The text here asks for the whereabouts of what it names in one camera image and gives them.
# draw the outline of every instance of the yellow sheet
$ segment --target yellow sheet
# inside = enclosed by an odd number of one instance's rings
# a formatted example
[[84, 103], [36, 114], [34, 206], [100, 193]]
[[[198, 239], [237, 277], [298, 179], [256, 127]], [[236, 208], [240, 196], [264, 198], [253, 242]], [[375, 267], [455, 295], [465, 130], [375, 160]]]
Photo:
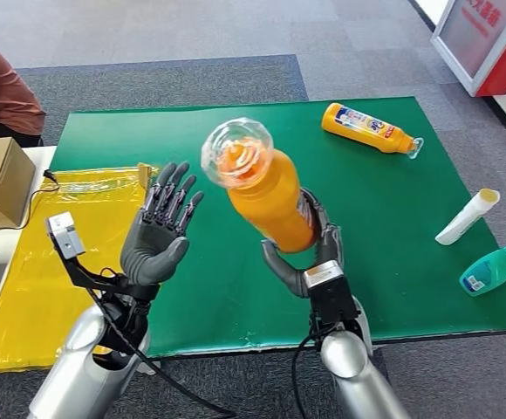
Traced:
[[[91, 304], [70, 283], [47, 237], [44, 220], [70, 211], [86, 251], [79, 261], [90, 271], [119, 271], [119, 252], [144, 189], [137, 168], [79, 170], [55, 174], [61, 188], [32, 203], [0, 294], [0, 370], [48, 367], [75, 320]], [[54, 185], [45, 180], [42, 188]]]

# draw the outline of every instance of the orange liquid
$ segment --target orange liquid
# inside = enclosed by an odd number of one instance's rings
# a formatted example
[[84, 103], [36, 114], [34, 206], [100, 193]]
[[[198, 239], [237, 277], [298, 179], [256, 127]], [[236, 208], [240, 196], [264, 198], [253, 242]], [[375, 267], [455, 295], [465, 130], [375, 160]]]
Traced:
[[[244, 147], [252, 149], [244, 150]], [[239, 168], [240, 163], [237, 159], [244, 151], [251, 155], [258, 153], [255, 164], [239, 175], [244, 180], [258, 175], [267, 157], [264, 148], [234, 144], [227, 148], [218, 162], [220, 173]], [[237, 212], [281, 251], [303, 251], [314, 240], [311, 213], [301, 196], [296, 169], [282, 151], [274, 150], [270, 165], [260, 179], [245, 187], [228, 189], [228, 195]]]

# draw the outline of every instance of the yellow bottle label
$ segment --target yellow bottle label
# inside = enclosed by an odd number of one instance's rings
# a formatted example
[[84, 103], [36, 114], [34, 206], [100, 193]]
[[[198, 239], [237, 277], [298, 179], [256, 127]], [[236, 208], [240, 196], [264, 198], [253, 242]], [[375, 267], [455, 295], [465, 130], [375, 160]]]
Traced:
[[378, 120], [365, 113], [354, 111], [349, 107], [342, 106], [337, 112], [335, 120], [338, 124], [362, 131], [365, 133], [380, 135], [384, 138], [389, 138], [395, 130], [395, 127], [382, 120]]

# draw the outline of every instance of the black cable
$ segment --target black cable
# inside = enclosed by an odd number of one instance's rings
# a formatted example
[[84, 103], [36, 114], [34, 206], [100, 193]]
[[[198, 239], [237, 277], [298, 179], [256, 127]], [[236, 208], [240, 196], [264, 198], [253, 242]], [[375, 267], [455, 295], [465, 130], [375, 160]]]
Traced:
[[295, 351], [294, 351], [294, 356], [291, 357], [291, 386], [294, 388], [294, 396], [296, 397], [296, 404], [298, 405], [298, 409], [300, 411], [300, 414], [303, 419], [307, 419], [307, 417], [305, 414], [305, 410], [304, 410], [301, 399], [300, 399], [300, 391], [298, 389], [296, 363], [302, 348], [305, 347], [307, 343], [311, 339], [313, 339], [312, 334], [307, 335], [305, 339], [302, 340], [302, 342], [300, 343]]
[[114, 277], [117, 276], [117, 272], [113, 271], [112, 268], [110, 268], [109, 266], [107, 266], [105, 268], [101, 268], [101, 271], [100, 271], [100, 276], [103, 277], [104, 272], [105, 272], [105, 271], [110, 271], [110, 272], [113, 273]]
[[119, 337], [123, 343], [129, 347], [133, 353], [135, 353], [136, 356], [139, 357], [141, 361], [147, 364], [148, 367], [154, 371], [155, 373], [158, 374], [160, 378], [165, 380], [168, 384], [177, 389], [178, 392], [181, 393], [182, 395], [186, 395], [188, 398], [193, 400], [193, 402], [196, 402], [199, 404], [201, 404], [202, 406], [205, 406], [207, 409], [213, 410], [215, 412], [221, 413], [224, 416], [221, 416], [217, 419], [230, 419], [232, 417], [236, 417], [237, 415], [232, 411], [232, 410], [228, 410], [228, 409], [224, 409], [221, 408], [220, 406], [217, 406], [215, 404], [208, 402], [208, 400], [205, 400], [202, 397], [199, 397], [198, 395], [196, 395], [195, 393], [192, 393], [191, 391], [187, 390], [187, 388], [182, 386], [181, 384], [179, 384], [178, 382], [175, 381], [175, 379], [171, 378], [171, 376], [163, 372], [162, 369], [157, 367], [156, 364], [153, 362], [150, 361], [148, 357], [147, 357], [145, 354], [141, 352], [140, 349], [138, 347], [133, 345], [131, 341], [128, 340], [123, 332], [119, 330], [117, 326], [116, 326], [115, 320], [112, 318], [112, 316], [107, 312], [107, 310], [104, 306], [104, 303], [102, 303], [97, 295], [95, 295], [92, 290], [89, 288], [86, 288], [86, 290], [90, 294], [90, 296], [96, 303], [98, 308], [101, 309], [102, 314], [104, 314], [104, 319], [107, 321], [107, 323], [111, 326], [112, 329], [113, 329], [114, 332], [117, 334], [117, 336]]
[[302, 400], [300, 398], [300, 391], [298, 388], [298, 379], [296, 371], [296, 364], [298, 361], [298, 357], [300, 356], [301, 350], [304, 347], [305, 347], [310, 340], [331, 333], [332, 330], [336, 328], [336, 326], [337, 325], [328, 327], [319, 333], [313, 333], [312, 329], [310, 329], [309, 335], [307, 335], [305, 339], [302, 340], [301, 343], [298, 345], [296, 350], [294, 351], [294, 356], [291, 357], [291, 387], [294, 389], [294, 396], [296, 398], [296, 404], [298, 405], [298, 409], [300, 411], [300, 414], [302, 416], [303, 419], [307, 419], [307, 416], [305, 413], [305, 409], [304, 409], [302, 405]]
[[57, 179], [55, 179], [55, 176], [52, 174], [51, 172], [49, 171], [49, 169], [47, 169], [44, 171], [44, 177], [47, 177], [48, 179], [50, 179], [51, 182], [55, 183], [55, 186], [51, 189], [38, 189], [35, 190], [34, 192], [31, 193], [30, 197], [28, 198], [28, 213], [26, 216], [26, 220], [24, 221], [24, 223], [21, 223], [18, 227], [0, 227], [0, 230], [23, 230], [24, 229], [28, 223], [30, 222], [30, 218], [32, 216], [32, 200], [36, 194], [39, 194], [41, 192], [55, 192], [60, 189], [60, 185], [58, 183]]

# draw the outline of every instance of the person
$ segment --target person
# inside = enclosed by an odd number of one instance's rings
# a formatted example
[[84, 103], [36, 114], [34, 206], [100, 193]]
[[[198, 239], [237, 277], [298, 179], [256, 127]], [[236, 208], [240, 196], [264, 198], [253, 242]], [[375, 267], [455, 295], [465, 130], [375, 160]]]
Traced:
[[38, 146], [45, 117], [33, 93], [0, 54], [0, 137], [13, 137], [21, 147]]

